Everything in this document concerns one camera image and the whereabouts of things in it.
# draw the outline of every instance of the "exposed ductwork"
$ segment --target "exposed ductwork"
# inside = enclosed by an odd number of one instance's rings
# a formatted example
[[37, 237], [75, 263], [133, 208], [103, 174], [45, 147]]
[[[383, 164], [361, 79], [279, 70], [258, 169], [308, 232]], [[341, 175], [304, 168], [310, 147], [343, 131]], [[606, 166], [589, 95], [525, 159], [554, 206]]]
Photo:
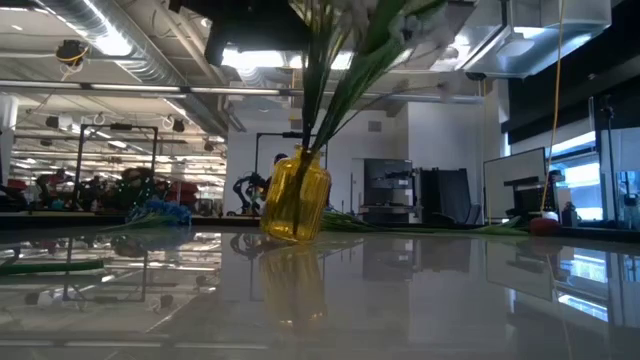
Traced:
[[[143, 59], [117, 62], [143, 84], [187, 85], [180, 73], [114, 0], [36, 1], [105, 55]], [[210, 110], [196, 95], [188, 94], [184, 99], [167, 101], [183, 108], [205, 132], [226, 135], [228, 124], [224, 117]]]

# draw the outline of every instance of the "white flower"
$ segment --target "white flower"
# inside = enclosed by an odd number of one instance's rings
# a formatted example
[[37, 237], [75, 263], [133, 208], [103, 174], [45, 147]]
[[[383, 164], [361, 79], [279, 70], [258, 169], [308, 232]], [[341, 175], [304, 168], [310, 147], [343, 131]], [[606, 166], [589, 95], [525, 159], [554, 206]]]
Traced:
[[334, 0], [336, 8], [342, 10], [340, 23], [353, 28], [357, 36], [363, 37], [369, 28], [369, 15], [377, 6], [377, 0]]
[[444, 48], [454, 40], [445, 17], [445, 7], [426, 22], [415, 16], [399, 15], [389, 26], [391, 36], [408, 48], [432, 41], [436, 48]]

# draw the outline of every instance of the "ceiling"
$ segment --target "ceiling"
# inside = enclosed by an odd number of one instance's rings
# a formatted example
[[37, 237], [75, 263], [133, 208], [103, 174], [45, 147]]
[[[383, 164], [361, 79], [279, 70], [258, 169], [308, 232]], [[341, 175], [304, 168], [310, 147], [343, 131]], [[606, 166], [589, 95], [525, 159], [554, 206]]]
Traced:
[[[189, 85], [219, 86], [213, 83], [210, 71], [204, 71], [196, 61], [193, 53], [190, 53], [185, 44], [180, 41], [175, 32], [171, 30], [170, 21], [163, 18], [161, 13], [153, 10], [154, 2], [160, 0], [108, 0], [115, 1], [120, 9], [124, 10], [131, 21], [144, 33], [150, 46], [157, 48]], [[78, 32], [61, 21], [56, 15], [43, 9], [30, 9], [29, 11], [17, 11], [24, 9], [7, 8], [8, 0], [0, 0], [0, 79], [33, 80], [33, 81], [69, 81], [81, 83], [114, 83], [114, 84], [138, 84], [139, 80], [121, 67], [121, 63], [114, 57], [101, 54], [96, 48], [90, 48], [82, 67], [69, 73], [67, 67], [62, 65], [54, 56], [54, 51], [63, 40], [85, 41]], [[191, 29], [196, 32], [194, 39], [189, 36], [193, 45], [206, 43], [209, 33], [207, 21], [197, 14], [186, 9], [180, 15], [169, 13], [169, 20], [179, 24], [186, 31], [188, 22]], [[461, 27], [464, 19], [458, 21], [456, 27]], [[295, 54], [285, 54], [284, 68], [260, 69], [264, 76], [265, 84], [273, 87], [290, 87], [292, 74], [295, 70], [287, 69], [291, 65]], [[437, 62], [437, 57], [423, 57], [413, 60], [385, 75], [375, 83], [371, 91], [388, 93], [398, 87], [427, 87], [438, 83], [439, 74], [431, 70]], [[451, 70], [446, 62], [441, 62], [441, 69]], [[249, 86], [243, 84], [243, 77], [231, 66], [223, 65], [216, 69], [216, 74], [227, 81], [227, 85]], [[340, 71], [335, 71], [329, 81], [328, 88], [332, 89], [339, 77]], [[211, 135], [202, 130], [202, 122], [212, 121], [201, 119], [175, 106], [169, 100], [160, 97], [129, 98], [113, 97], [104, 94], [91, 95], [67, 95], [56, 94], [55, 91], [40, 92], [13, 92], [3, 89], [6, 93], [16, 95], [19, 99], [19, 115], [16, 127], [16, 143], [14, 150], [16, 157], [12, 162], [12, 172], [16, 177], [25, 179], [33, 178], [42, 172], [51, 172], [55, 167], [65, 167], [73, 171], [76, 164], [75, 154], [78, 151], [78, 133], [74, 127], [49, 128], [45, 124], [50, 116], [71, 116], [74, 126], [79, 124], [104, 124], [116, 122], [128, 123], [140, 126], [157, 126], [159, 128], [159, 144], [157, 163], [158, 174], [167, 176], [179, 174], [189, 181], [214, 183], [220, 185], [225, 179], [226, 145], [224, 137], [226, 129]], [[463, 83], [461, 94], [478, 95], [477, 85], [468, 81]], [[291, 103], [288, 98], [263, 98], [263, 97], [232, 97], [227, 105], [220, 103], [217, 95], [199, 94], [198, 100], [213, 113], [222, 108], [232, 111], [236, 108], [239, 113], [246, 111], [270, 111], [286, 110], [299, 107], [297, 102]], [[388, 115], [394, 116], [399, 111], [402, 102], [382, 101], [372, 110], [384, 110]], [[185, 119], [185, 131], [176, 133], [171, 130], [172, 119]], [[109, 138], [93, 135], [84, 145], [82, 176], [90, 177], [93, 174], [117, 173], [130, 166], [149, 164], [148, 153], [152, 150], [150, 133], [143, 134], [140, 131], [132, 131], [126, 134], [116, 134], [109, 128], [100, 129], [100, 132]], [[44, 146], [41, 140], [53, 139], [53, 145]], [[205, 151], [206, 139], [214, 145], [213, 151]], [[121, 141], [126, 143], [126, 149], [109, 145], [109, 141]]]

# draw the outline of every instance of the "yellow glass vase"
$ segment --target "yellow glass vase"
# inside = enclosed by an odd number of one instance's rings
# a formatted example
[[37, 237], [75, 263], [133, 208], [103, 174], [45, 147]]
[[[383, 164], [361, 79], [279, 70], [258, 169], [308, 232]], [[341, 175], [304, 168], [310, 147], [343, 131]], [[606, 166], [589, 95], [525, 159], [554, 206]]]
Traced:
[[320, 167], [320, 156], [303, 152], [298, 145], [293, 158], [276, 164], [262, 215], [262, 231], [288, 241], [313, 241], [320, 230], [331, 185], [329, 172]]

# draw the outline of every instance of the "electrical cable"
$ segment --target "electrical cable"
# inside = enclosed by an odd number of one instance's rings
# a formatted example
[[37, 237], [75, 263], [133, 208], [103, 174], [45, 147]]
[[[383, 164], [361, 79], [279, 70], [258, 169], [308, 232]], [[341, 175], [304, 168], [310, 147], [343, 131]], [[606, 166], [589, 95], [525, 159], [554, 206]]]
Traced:
[[546, 203], [547, 199], [547, 190], [551, 177], [551, 164], [553, 163], [553, 145], [556, 142], [556, 131], [558, 130], [558, 115], [560, 113], [560, 75], [562, 73], [562, 37], [564, 35], [564, 13], [566, 4], [567, 1], [562, 0], [562, 6], [560, 7], [560, 28], [558, 30], [558, 64], [556, 65], [555, 108], [553, 112], [553, 127], [551, 129], [551, 146], [549, 146], [549, 159], [547, 162], [547, 176], [544, 182], [544, 190], [542, 191], [540, 213], [544, 212], [544, 204]]
[[87, 47], [84, 49], [84, 51], [82, 51], [82, 53], [81, 53], [81, 54], [76, 55], [76, 56], [73, 56], [73, 57], [70, 57], [70, 58], [67, 58], [67, 59], [65, 59], [65, 58], [61, 58], [61, 57], [58, 57], [58, 56], [56, 55], [56, 59], [58, 59], [58, 61], [60, 61], [60, 62], [65, 62], [65, 63], [66, 63], [66, 62], [71, 62], [71, 61], [73, 61], [73, 62], [74, 62], [74, 63], [73, 63], [73, 66], [75, 66], [75, 63], [76, 63], [78, 60], [82, 59], [82, 57], [84, 57], [84, 56], [87, 54], [87, 52], [89, 51], [89, 48], [90, 48], [90, 46], [87, 46]]
[[[482, 80], [482, 98], [484, 100], [484, 123], [482, 124], [482, 140], [483, 140], [483, 148], [482, 148], [482, 174], [484, 175], [484, 136], [486, 133], [486, 125], [487, 125], [487, 79]], [[487, 209], [487, 222], [491, 225], [491, 203], [489, 196], [489, 188], [487, 184], [484, 182], [484, 178], [482, 179], [482, 184], [484, 185], [484, 207]]]
[[[64, 82], [64, 81], [67, 79], [67, 77], [71, 76], [72, 74], [73, 74], [73, 72], [71, 72], [71, 71], [67, 70], [67, 72], [65, 72], [65, 73], [64, 73], [64, 75], [62, 76], [62, 79], [60, 79], [60, 82]], [[11, 126], [9, 129], [15, 129], [15, 128], [17, 128], [17, 126], [18, 126], [18, 125], [20, 125], [20, 124], [22, 124], [23, 122], [25, 122], [25, 121], [29, 120], [29, 118], [31, 117], [31, 115], [33, 115], [33, 114], [37, 113], [38, 111], [42, 110], [42, 109], [44, 108], [44, 106], [47, 104], [47, 102], [49, 101], [49, 99], [51, 99], [51, 97], [53, 96], [53, 94], [55, 94], [56, 90], [57, 90], [57, 89], [53, 89], [53, 90], [49, 93], [49, 95], [47, 95], [47, 96], [44, 98], [44, 100], [42, 100], [42, 102], [40, 102], [40, 104], [38, 104], [38, 106], [35, 108], [35, 110], [32, 110], [31, 112], [29, 112], [29, 113], [27, 114], [27, 116], [26, 116], [24, 119], [22, 119], [22, 120], [20, 120], [20, 121], [16, 121], [16, 123], [15, 123], [13, 126]]]

